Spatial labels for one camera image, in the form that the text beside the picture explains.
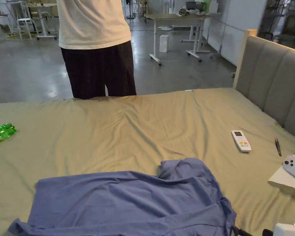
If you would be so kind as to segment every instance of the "blue shirt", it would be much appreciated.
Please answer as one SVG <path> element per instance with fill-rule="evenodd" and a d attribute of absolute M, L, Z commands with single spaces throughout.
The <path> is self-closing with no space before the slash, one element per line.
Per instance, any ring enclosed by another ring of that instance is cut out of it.
<path fill-rule="evenodd" d="M 198 159 L 161 162 L 158 176 L 133 171 L 42 179 L 21 236 L 229 236 L 236 213 Z"/>

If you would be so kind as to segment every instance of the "remote control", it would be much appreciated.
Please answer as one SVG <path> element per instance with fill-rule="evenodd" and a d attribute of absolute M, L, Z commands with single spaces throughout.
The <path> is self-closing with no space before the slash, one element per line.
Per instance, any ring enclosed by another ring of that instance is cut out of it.
<path fill-rule="evenodd" d="M 242 131 L 233 130 L 231 132 L 231 134 L 233 135 L 239 149 L 242 152 L 250 152 L 251 151 L 251 146 Z"/>

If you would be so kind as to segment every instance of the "white box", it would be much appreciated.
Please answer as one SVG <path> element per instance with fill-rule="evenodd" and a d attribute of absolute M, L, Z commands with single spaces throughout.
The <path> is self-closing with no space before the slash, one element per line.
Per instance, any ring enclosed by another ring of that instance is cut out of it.
<path fill-rule="evenodd" d="M 161 37 L 159 38 L 159 51 L 161 53 L 167 53 L 168 45 L 169 45 L 169 35 L 161 35 Z"/>

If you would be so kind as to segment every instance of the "white device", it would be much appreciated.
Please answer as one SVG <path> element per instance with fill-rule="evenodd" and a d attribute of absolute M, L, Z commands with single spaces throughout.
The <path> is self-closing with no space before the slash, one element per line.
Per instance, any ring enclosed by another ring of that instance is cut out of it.
<path fill-rule="evenodd" d="M 167 53 L 168 45 L 169 45 L 169 35 L 161 35 L 161 37 L 159 38 L 159 51 L 161 53 Z"/>
<path fill-rule="evenodd" d="M 283 162 L 283 168 L 295 177 L 295 155 L 288 156 Z"/>
<path fill-rule="evenodd" d="M 242 152 L 250 152 L 251 151 L 251 146 L 242 131 L 233 130 L 231 132 L 231 134 L 233 135 L 233 137 L 237 143 L 237 146 L 239 147 L 239 149 Z"/>
<path fill-rule="evenodd" d="M 273 236 L 295 236 L 295 226 L 288 224 L 276 224 Z"/>

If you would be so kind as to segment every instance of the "upholstered headboard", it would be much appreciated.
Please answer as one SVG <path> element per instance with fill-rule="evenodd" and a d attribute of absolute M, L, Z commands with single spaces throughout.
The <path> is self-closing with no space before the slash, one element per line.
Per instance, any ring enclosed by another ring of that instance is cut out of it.
<path fill-rule="evenodd" d="M 248 36 L 235 88 L 295 136 L 295 50 Z"/>

